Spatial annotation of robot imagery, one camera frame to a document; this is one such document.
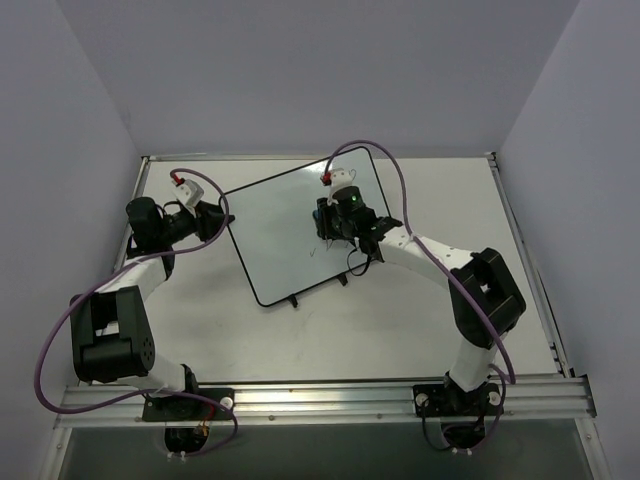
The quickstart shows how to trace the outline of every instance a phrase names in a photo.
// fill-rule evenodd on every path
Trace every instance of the white tabletop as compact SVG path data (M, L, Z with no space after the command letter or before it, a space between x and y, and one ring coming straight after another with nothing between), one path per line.
M171 200L168 173L178 166L231 190L304 163L152 162L143 195ZM469 250L490 246L504 256L528 307L505 341L516 372L555 373L486 159L400 163L416 232ZM401 218L395 170L385 160L376 160L376 167L391 213ZM204 187L204 200L216 202L218 195ZM192 237L176 248L197 242ZM209 248L176 258L173 276L146 308L158 352L189 365L201 382L439 377L455 358L461 337L449 294L413 272L374 264L363 277L349 276L346 287L329 282L298 299L297 309L286 302L259 306L225 232Z

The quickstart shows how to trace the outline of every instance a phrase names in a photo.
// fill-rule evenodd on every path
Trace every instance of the metal rail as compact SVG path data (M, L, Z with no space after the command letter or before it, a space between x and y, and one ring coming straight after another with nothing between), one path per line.
M412 386L436 380L402 380L350 383L273 383L227 385L235 389L234 412L241 425L313 425L357 423L407 423L419 419L414 412ZM98 403L129 387L90 386L68 388L64 407ZM188 426L197 422L142 422L144 399L134 397L81 415L61 415L58 427L158 427ZM560 375L531 375L509 386L505 420L591 418L595 412L588 382ZM438 418L429 418L438 422Z

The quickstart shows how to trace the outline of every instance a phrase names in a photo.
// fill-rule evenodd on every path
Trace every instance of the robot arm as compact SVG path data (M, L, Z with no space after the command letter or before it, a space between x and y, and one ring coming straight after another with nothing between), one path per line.
M220 229L224 214L219 206L201 201L203 190L192 180L174 177L173 193L176 202L172 203L179 211L172 215L148 197L127 205L133 233L126 263L137 265L97 290L71 315L73 362L82 381L197 391L195 376L187 366L156 352L144 308L149 295L171 276L175 256L142 257L170 252L173 244L193 233L202 241L209 240Z
M378 217L350 181L335 188L334 176L332 172L323 178L325 185L332 185L331 203L326 198L318 199L313 215L318 236L347 240L372 259L408 268L448 287L456 326L463 338L445 383L450 385L453 396L462 399L461 404L476 401L474 393L481 392L486 384L489 364L496 354L492 337L469 303L418 247L402 223L391 217ZM500 254L490 248L473 253L419 238L468 290L504 338L526 305Z

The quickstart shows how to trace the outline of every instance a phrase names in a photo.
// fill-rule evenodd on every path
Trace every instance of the purple cable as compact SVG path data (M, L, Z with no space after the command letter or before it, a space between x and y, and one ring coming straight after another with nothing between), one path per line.
M200 177L201 179L203 179L205 182L207 182L213 188L216 189L216 191L220 194L220 199L222 201L222 204L224 204L224 220L222 221L222 226L220 227L220 230L218 230L218 232L211 239L207 240L206 242L204 242L204 243L202 243L200 245L197 245L197 246L191 247L191 248L184 248L182 250L154 253L152 255L147 255L146 257L142 257L142 258L138 259L138 262L144 262L144 261L147 261L147 260L152 260L154 258L166 257L166 256L169 256L169 255L182 255L184 253L192 253L192 252L197 252L198 250L202 250L203 248L208 247L213 242L215 242L220 237L220 235L222 235L224 229L227 227L227 225L229 223L229 202L227 201L227 197L225 196L225 194L222 191L222 189L213 180L211 180L206 175L204 175L204 174L202 174L200 172L196 172L195 170L191 170L189 168L176 168L176 169L171 171L170 175L173 176L173 174L176 174L176 173L188 173L190 175L195 175L196 177ZM93 410L97 410L97 409L102 408L102 407L107 407L109 405L113 405L114 403L121 402L122 400L126 400L128 398L135 397L137 395L158 393L154 389L138 390L138 391L135 391L135 392L129 392L129 393L126 393L124 395L120 395L119 397L112 398L111 400L106 400L106 401L101 402L101 403L96 403L95 405L88 405L86 407L79 407L79 408L64 408L64 407L60 407L58 405L52 404L47 399L47 397L45 397L44 392L42 391L42 369L43 369L43 366L44 366L44 361L45 361L45 359L47 357L47 353L49 352L49 349L51 348L51 344L53 343L53 340L55 339L55 337L58 334L58 332L60 332L60 329L62 328L64 323L67 321L67 318L69 318L71 313L76 308L78 308L78 306L81 305L93 292L98 290L100 287L106 285L107 283L111 282L115 278L119 277L124 272L130 270L135 265L137 265L138 262L129 263L129 264L123 266L118 271L116 271L116 272L112 273L111 275L109 275L109 277L107 277L105 280L102 280L102 281L96 283L91 288L89 288L86 292L84 292L82 295L80 295L75 301L73 301L71 303L71 305L69 305L69 308L67 308L64 311L64 313L60 316L58 321L55 323L55 325L51 329L51 332L49 332L49 335L47 336L46 340L44 341L44 345L42 346L42 349L40 350L40 354L38 355L38 360L36 361L36 369L35 369L35 373L33 375L33 389L35 390L36 397L38 398L38 401L42 404L42 406L45 407L47 410L50 410L50 411L52 411L54 413L58 413L58 414L62 414L62 415L73 415L73 414L77 414L77 413L91 412ZM192 400L199 400L199 401L201 401L203 403L207 403L209 405L212 405L213 407L218 408L218 409L222 410L223 412L228 413L231 416L231 420L233 421L233 432L231 433L231 435L229 435L225 439L221 440L220 442L212 445L210 448L202 449L199 452L194 452L194 453L188 454L187 456L201 455L201 454L210 452L211 450L215 450L215 449L225 445L229 441L231 441L231 439L238 432L238 420L237 420L236 416L233 414L233 412L230 409L224 407L223 405L221 405L220 403L216 402L215 400L212 400L212 399L207 398L207 397L202 397L200 395L194 395L192 393L173 392L171 390L161 390L161 393L168 394L168 395L176 395L176 396L179 396L179 397L189 398L189 399L192 399Z
M351 147L353 145L359 145L359 144L371 145L373 147L376 147L380 151L384 152L384 154L387 157L389 157L389 160L391 160L391 162L393 163L393 166L396 168L396 171L398 172L398 177L400 178L400 187L401 187L401 190L402 190L402 217L403 217L404 226L407 229L407 232L413 238L413 240L416 242L416 244L418 244L418 247L420 247L420 250L422 250L424 252L424 254L429 258L429 260L431 260L436 265L436 267L438 267L438 269L440 269L440 271L442 271L442 273L444 273L446 275L446 277L449 279L449 281L456 287L456 290L458 290L460 292L460 294L465 298L465 300L467 300L467 302L469 302L469 305L471 305L471 308L473 308L473 310L478 314L478 316L480 317L480 320L482 321L482 324L484 325L484 327L489 332L489 335L491 335L491 338L493 339L493 341L495 342L496 346L498 347L498 350L500 350L500 354L502 355L502 358L504 358L504 363L506 364L507 371L509 372L509 383L512 384L512 385L515 384L516 383L516 373L515 373L515 371L513 369L513 364L511 363L511 358L509 358L509 354L507 353L507 349L504 347L504 344L502 343L502 339L500 338L500 335L498 335L498 332L496 331L496 329L491 324L491 320L489 320L489 317L487 316L487 314L484 313L484 310L482 310L480 305L478 305L478 302L476 302L476 300L471 296L471 294L467 291L467 289L464 288L462 283L460 283L460 281L447 269L447 267L445 267L442 264L442 262L440 260L438 260L438 258L433 253L431 253L431 251L426 247L426 245L424 243L422 243L422 241L418 237L414 236L413 230L411 229L411 226L409 225L409 213L408 213L409 208L408 208L408 205L407 205L408 204L408 201L407 201L407 187L406 187L406 184L405 184L405 181L404 181L404 175L402 175L402 170L400 169L400 165L398 164L398 161L393 156L393 154L389 150L387 150L385 147L383 147L382 145L380 145L377 142L374 142L374 141L371 141L371 140L352 140L350 142L347 142L347 143L344 143L344 144L340 145L331 154L331 156L329 157L329 160L327 160L327 166L324 169L325 175L329 171L329 167L331 166L331 163L333 162L334 158L342 150L344 150L347 147Z

